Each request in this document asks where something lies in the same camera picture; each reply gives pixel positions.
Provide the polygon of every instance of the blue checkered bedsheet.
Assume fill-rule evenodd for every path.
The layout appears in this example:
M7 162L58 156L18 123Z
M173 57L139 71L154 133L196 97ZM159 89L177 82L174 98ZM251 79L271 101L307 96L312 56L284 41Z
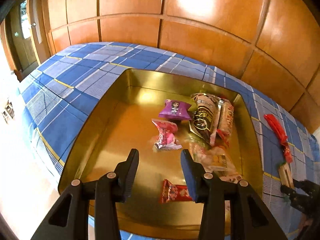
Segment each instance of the blue checkered bedsheet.
M277 165L284 161L278 139L264 114L274 114L285 128L297 180L320 183L319 145L306 128L275 101L216 66L170 51L138 44L93 42L70 46L28 75L14 101L28 141L57 179L90 112L127 68L193 77L240 93L252 117L262 159L263 201L289 239L297 233L301 213L280 192ZM122 232L124 240L127 233Z

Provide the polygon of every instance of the red packet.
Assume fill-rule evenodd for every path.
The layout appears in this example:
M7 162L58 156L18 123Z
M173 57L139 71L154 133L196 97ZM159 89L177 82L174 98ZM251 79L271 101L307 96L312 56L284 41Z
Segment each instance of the red packet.
M285 135L285 131L281 124L278 122L276 117L273 114L265 114L264 119L267 120L268 124L276 134L277 138L280 141L280 144L283 146L284 149L284 158L287 161L287 163L292 162L292 156L289 148L289 144L287 142L287 136Z
M162 195L160 202L168 203L173 201L192 201L186 185L173 185L165 179L162 185Z

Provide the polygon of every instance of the snack bag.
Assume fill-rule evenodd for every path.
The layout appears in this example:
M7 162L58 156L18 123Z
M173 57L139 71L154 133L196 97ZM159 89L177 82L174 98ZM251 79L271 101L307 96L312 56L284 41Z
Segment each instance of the snack bag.
M197 111L190 121L190 130L214 146L222 106L222 99L206 93L191 96L197 104Z
M167 99L164 109L159 113L159 117L172 120L191 120L188 109L190 104L177 100Z
M225 147L206 150L197 143L190 143L189 148L194 161L201 163L206 172L214 172L224 181L237 183L241 179Z
M229 146L229 141L231 138L233 113L234 108L230 101L227 99L223 99L217 134L227 146Z

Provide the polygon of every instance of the brown snack package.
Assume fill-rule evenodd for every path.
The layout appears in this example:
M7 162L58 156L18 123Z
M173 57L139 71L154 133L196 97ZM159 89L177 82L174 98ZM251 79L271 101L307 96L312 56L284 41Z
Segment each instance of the brown snack package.
M214 146L223 101L206 93L193 94L191 98L197 104L197 111L189 122L190 130Z
M230 101L223 99L217 133L227 146L231 138L233 113L234 108Z

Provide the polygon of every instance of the cartoon character print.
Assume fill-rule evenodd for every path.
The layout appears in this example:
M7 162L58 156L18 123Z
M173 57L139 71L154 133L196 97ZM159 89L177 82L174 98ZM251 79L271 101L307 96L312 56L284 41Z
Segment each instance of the cartoon character print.
M179 102L172 102L171 103L171 113L177 114L178 109L179 109Z

